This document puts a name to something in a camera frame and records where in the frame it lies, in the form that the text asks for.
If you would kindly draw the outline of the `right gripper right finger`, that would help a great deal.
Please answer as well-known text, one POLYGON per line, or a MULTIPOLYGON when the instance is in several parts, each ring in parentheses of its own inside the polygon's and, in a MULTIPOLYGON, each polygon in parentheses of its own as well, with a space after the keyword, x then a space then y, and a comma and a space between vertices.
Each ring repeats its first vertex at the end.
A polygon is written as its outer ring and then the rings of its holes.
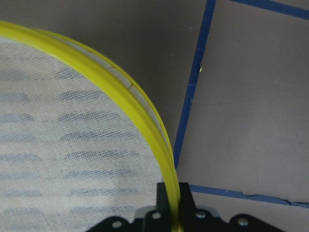
POLYGON ((228 222, 221 219, 212 207, 195 204, 189 184, 179 183, 179 222, 183 232, 280 232, 272 226, 248 214, 233 216, 228 222))

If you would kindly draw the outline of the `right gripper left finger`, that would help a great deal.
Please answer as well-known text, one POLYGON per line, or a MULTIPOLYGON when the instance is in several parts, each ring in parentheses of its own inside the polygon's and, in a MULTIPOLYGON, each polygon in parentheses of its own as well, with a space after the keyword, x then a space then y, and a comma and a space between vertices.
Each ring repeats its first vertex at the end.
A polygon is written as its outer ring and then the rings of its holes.
POLYGON ((104 219, 88 230, 89 232, 170 232, 172 219, 163 182, 156 185, 156 204, 140 208, 135 213, 133 222, 123 217, 112 216, 104 219))

